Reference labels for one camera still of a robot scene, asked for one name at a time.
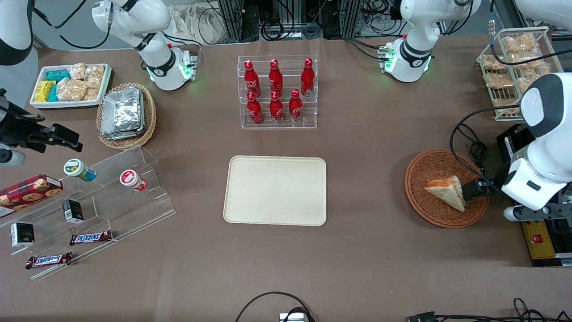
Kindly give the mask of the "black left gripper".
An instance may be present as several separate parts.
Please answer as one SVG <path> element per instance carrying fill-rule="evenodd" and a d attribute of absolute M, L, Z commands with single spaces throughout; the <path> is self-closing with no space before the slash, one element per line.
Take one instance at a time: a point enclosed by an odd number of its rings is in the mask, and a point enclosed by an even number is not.
<path fill-rule="evenodd" d="M 505 175 L 495 175 L 492 179 L 477 178 L 462 186 L 464 201 L 472 200 L 481 196 L 500 195 L 503 198 L 506 194 L 502 191 L 502 186 L 506 181 Z"/>

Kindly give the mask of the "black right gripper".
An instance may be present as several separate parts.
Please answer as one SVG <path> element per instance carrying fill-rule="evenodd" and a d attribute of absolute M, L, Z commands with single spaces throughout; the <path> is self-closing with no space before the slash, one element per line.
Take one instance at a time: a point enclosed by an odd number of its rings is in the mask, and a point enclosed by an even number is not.
<path fill-rule="evenodd" d="M 46 145 L 59 145 L 75 152 L 83 151 L 83 144 L 77 132 L 61 125 L 52 125 L 52 137 L 47 137 L 45 144 L 34 141 L 38 134 L 42 139 L 41 126 L 45 117 L 41 114 L 33 115 L 9 101 L 1 102 L 0 140 L 2 145 L 10 148 L 27 148 L 44 153 Z"/>

